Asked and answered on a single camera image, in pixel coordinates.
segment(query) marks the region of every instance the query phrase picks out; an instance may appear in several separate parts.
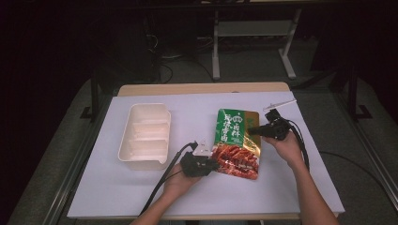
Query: white paper sheet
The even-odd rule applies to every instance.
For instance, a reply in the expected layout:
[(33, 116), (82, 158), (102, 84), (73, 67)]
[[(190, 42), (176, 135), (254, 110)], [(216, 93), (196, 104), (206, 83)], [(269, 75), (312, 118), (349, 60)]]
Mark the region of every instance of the white paper sheet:
[[(164, 171), (132, 171), (117, 158), (130, 107), (136, 103), (164, 103), (172, 115), (169, 158), (186, 143), (214, 142), (218, 109), (260, 113), (263, 108), (292, 100), (291, 92), (194, 94), (175, 96), (114, 97), (84, 175), (69, 209), (71, 218), (118, 218), (139, 215)], [(319, 156), (297, 103), (278, 108), (282, 117), (300, 128), (308, 151), (311, 174), (331, 210), (344, 208)], [(257, 180), (212, 172), (180, 198), (166, 216), (298, 213), (294, 176), (273, 147), (262, 142)]]

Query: green snack package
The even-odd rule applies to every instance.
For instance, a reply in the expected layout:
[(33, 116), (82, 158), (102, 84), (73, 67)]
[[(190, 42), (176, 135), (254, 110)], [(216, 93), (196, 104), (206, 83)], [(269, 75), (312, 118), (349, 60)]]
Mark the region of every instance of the green snack package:
[(211, 156), (220, 164), (218, 172), (257, 179), (261, 138), (250, 136), (247, 129), (258, 126), (258, 112), (219, 110)]

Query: food container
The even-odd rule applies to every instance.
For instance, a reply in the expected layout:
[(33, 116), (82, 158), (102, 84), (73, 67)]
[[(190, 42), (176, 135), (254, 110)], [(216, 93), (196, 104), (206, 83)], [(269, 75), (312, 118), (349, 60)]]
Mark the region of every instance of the food container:
[(118, 157), (132, 169), (167, 167), (171, 114), (162, 103), (135, 104), (130, 109)]

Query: human hand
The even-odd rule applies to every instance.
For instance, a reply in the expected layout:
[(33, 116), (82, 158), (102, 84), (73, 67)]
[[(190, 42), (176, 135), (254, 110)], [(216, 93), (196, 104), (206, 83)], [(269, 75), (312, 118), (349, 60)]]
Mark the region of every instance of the human hand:
[(301, 150), (299, 149), (299, 142), (292, 131), (289, 131), (283, 141), (278, 141), (274, 138), (263, 137), (263, 140), (272, 144), (279, 156), (283, 158), (290, 167), (297, 164), (304, 164)]
[(166, 178), (162, 195), (176, 200), (184, 195), (202, 177), (188, 177), (182, 172), (181, 165), (177, 163)]

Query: gray floor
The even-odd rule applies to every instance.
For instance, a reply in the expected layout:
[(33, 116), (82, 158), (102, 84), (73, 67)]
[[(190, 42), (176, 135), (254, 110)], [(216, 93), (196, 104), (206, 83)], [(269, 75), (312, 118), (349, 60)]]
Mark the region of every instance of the gray floor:
[[(222, 53), (220, 56), (222, 79), (219, 82), (286, 82), (295, 85), (307, 81), (316, 74), (309, 71), (316, 48), (315, 40), (294, 42), (289, 54), (298, 75), (294, 81), (287, 79), (285, 75), (277, 52), (278, 47), (276, 43), (266, 43), (261, 48), (251, 46), (242, 52)], [(211, 71), (210, 55), (209, 52), (199, 54), (197, 62), (200, 64), (181, 59), (166, 63), (165, 65), (173, 70), (173, 77), (169, 83), (211, 83), (212, 80), (205, 70), (206, 68)], [(169, 68), (161, 68), (163, 81), (171, 75)], [(360, 128), (385, 163), (391, 178), (398, 183), (396, 170), (398, 127), (378, 103), (372, 88), (362, 81), (359, 82), (358, 103), (368, 108), (373, 119), (362, 119), (358, 123), (353, 123), (344, 108), (346, 92), (336, 96), (327, 88), (331, 78), (326, 78), (305, 90), (294, 91), (294, 95), (343, 202), (346, 212), (339, 216), (339, 221), (346, 225), (398, 224), (398, 215), (386, 194), (368, 173), (344, 158), (327, 154), (333, 153), (349, 158), (371, 174), (376, 174), (366, 148), (359, 138), (357, 130)], [(59, 196), (57, 191), (63, 185), (70, 164), (88, 130), (94, 126), (88, 119), (80, 118), (84, 107), (87, 106), (90, 106), (89, 82), (82, 87), (70, 105), (9, 224), (42, 224), (45, 219), (49, 221), (46, 216), (54, 198)], [(66, 213), (73, 191), (66, 196), (65, 208), (60, 212), (60, 217), (53, 220), (56, 224), (129, 224), (130, 222), (130, 219), (67, 218)], [(265, 224), (300, 223), (294, 220), (266, 221)]]

